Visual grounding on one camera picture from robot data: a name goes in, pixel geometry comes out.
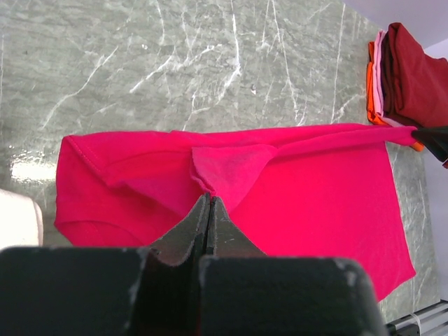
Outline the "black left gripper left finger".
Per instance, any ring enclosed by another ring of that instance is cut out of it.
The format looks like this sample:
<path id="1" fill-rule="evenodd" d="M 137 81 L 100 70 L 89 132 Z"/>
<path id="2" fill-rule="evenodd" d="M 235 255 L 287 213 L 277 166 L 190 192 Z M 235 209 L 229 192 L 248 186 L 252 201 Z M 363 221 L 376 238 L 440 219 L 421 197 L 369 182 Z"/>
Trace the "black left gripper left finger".
<path id="1" fill-rule="evenodd" d="M 151 245 L 1 252 L 2 335 L 194 335 L 210 196 Z"/>

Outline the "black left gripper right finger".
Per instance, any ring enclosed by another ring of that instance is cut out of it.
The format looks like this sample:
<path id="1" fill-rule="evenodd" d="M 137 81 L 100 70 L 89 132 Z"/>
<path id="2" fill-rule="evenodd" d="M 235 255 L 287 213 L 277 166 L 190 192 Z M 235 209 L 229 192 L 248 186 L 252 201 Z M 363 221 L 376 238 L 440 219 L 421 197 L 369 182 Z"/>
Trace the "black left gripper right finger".
<path id="1" fill-rule="evenodd" d="M 201 335 L 385 335 L 365 270 L 346 258 L 264 255 L 213 198 L 199 262 Z"/>

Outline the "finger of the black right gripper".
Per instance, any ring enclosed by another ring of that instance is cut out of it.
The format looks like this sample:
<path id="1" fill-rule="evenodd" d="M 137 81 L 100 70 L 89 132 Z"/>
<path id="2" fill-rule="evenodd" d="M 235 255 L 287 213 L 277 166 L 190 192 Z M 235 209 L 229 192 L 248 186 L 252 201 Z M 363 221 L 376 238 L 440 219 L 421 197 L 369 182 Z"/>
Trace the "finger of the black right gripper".
<path id="1" fill-rule="evenodd" d="M 443 165 L 447 164 L 447 126 L 416 129 L 412 131 L 412 137 L 422 143 Z"/>

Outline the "hot pink t-shirt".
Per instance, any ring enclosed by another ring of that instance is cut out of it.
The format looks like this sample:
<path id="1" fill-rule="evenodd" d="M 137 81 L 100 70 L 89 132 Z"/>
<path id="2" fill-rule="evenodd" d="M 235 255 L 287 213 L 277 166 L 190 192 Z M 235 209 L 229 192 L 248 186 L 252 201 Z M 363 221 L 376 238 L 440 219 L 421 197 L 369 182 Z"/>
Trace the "hot pink t-shirt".
<path id="1" fill-rule="evenodd" d="M 207 193 L 267 255 L 350 258 L 384 299 L 416 274 L 388 142 L 412 144 L 412 128 L 66 136 L 55 227 L 75 246 L 148 245 Z"/>

